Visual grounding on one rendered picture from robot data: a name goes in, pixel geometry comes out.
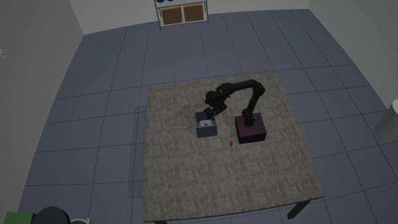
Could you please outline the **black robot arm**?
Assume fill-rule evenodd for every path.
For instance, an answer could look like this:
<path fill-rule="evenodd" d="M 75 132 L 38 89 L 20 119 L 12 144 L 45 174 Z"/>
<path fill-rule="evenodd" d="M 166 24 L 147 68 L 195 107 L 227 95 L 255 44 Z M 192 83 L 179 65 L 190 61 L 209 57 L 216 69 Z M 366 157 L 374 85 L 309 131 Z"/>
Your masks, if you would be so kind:
<path fill-rule="evenodd" d="M 246 109 L 243 109 L 242 116 L 244 117 L 244 123 L 246 128 L 254 126 L 254 107 L 259 99 L 259 97 L 263 96 L 265 89 L 260 82 L 256 80 L 250 79 L 245 82 L 239 82 L 236 84 L 232 83 L 224 83 L 216 88 L 216 91 L 208 91 L 206 94 L 205 104 L 209 104 L 210 107 L 214 104 L 214 101 L 217 101 L 223 104 L 229 95 L 233 94 L 234 91 L 244 90 L 247 88 L 253 88 L 253 95 L 249 102 L 249 105 Z M 222 92 L 220 91 L 222 90 Z"/>

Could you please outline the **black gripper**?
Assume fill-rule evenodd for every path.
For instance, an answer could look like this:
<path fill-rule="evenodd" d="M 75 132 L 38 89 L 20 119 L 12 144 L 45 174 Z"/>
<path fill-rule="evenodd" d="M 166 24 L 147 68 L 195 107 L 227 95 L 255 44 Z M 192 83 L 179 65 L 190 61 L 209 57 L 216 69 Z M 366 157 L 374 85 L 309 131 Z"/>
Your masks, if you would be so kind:
<path fill-rule="evenodd" d="M 225 103 L 221 104 L 217 101 L 214 101 L 214 104 L 212 104 L 212 107 L 213 107 L 213 109 L 211 109 L 210 107 L 204 109 L 204 112 L 207 114 L 208 120 L 211 117 L 213 117 L 214 114 L 215 114 L 215 116 L 217 116 L 219 113 L 223 112 L 227 108 L 227 105 Z"/>

